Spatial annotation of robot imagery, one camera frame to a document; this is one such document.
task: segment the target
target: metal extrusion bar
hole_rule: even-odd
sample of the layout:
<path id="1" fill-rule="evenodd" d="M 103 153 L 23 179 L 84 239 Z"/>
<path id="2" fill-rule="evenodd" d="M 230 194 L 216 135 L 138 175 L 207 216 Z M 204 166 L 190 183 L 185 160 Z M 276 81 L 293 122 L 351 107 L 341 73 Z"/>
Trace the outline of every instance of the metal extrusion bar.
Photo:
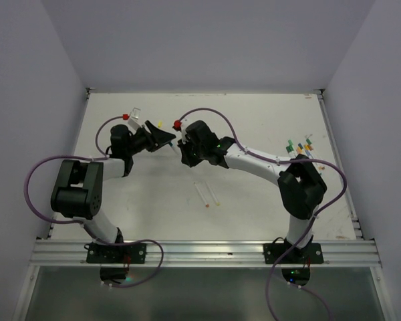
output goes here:
<path id="1" fill-rule="evenodd" d="M 87 264 L 84 245 L 89 241 L 38 240 L 31 256 L 31 265 L 100 266 Z M 160 241 L 165 251 L 163 266 L 170 268 L 268 268 L 263 257 L 266 241 Z M 374 241 L 320 241 L 325 263 L 318 268 L 380 267 Z M 146 263 L 157 266 L 160 250 L 147 245 Z M 101 266 L 120 266 L 102 264 Z M 285 265 L 296 268 L 298 265 Z"/>

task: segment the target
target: red cap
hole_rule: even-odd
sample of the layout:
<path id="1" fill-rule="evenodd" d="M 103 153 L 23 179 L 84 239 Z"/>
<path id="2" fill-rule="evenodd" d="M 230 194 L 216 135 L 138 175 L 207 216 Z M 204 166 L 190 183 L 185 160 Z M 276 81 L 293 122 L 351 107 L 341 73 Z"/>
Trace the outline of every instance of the red cap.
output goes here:
<path id="1" fill-rule="evenodd" d="M 173 129 L 175 129 L 178 132 L 181 131 L 181 121 L 179 120 L 174 121 Z"/>

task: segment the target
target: test tube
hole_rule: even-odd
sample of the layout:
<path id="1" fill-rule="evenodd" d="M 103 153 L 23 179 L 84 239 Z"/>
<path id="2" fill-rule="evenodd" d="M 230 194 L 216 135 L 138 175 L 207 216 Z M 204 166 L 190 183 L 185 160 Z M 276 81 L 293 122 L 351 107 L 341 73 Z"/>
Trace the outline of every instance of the test tube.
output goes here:
<path id="1" fill-rule="evenodd" d="M 205 196 L 203 195 L 203 193 L 200 190 L 199 186 L 196 183 L 193 183 L 193 184 L 194 184 L 194 187 L 196 187 L 196 190 L 198 191 L 198 194 L 199 194 L 200 198 L 202 199 L 202 202 L 205 204 L 205 207 L 209 207 L 207 199 L 205 199 Z"/>
<path id="2" fill-rule="evenodd" d="M 219 205 L 220 205 L 220 201 L 219 201 L 219 199 L 217 198 L 217 196 L 215 195 L 213 189 L 211 188 L 211 186 L 210 186 L 210 185 L 208 184 L 208 182 L 206 182 L 206 181 L 205 181 L 205 185 L 207 186 L 207 189 L 208 189 L 209 193 L 210 193 L 211 196 L 213 197 L 213 200 L 214 200 L 214 202 L 215 202 L 215 205 L 216 205 L 216 206 L 219 206 Z"/>

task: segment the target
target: glass panel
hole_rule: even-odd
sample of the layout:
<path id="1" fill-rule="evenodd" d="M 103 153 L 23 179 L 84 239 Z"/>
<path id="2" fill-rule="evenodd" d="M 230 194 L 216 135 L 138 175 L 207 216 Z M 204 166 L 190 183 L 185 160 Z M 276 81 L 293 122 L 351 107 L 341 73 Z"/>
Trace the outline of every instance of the glass panel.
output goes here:
<path id="1" fill-rule="evenodd" d="M 368 268 L 311 269 L 307 287 L 326 299 L 336 320 L 384 320 Z M 132 268 L 139 280 L 151 272 Z M 100 285 L 97 267 L 43 267 L 28 321 L 271 320 L 265 303 L 266 269 L 168 268 L 131 289 Z M 271 300 L 281 320 L 327 320 L 308 293 L 290 288 L 277 273 Z"/>

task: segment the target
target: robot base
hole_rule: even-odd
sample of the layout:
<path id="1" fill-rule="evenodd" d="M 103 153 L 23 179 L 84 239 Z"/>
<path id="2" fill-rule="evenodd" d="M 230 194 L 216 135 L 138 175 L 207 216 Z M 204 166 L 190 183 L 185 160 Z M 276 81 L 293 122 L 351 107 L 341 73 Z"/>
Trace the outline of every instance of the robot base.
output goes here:
<path id="1" fill-rule="evenodd" d="M 265 243 L 263 244 L 263 255 L 266 264 L 274 264 L 276 259 L 280 257 L 291 245 L 284 243 Z M 310 264 L 323 264 L 323 256 L 321 244 L 310 243 L 304 249 L 293 249 L 285 256 L 280 264 L 306 264 L 310 259 Z"/>

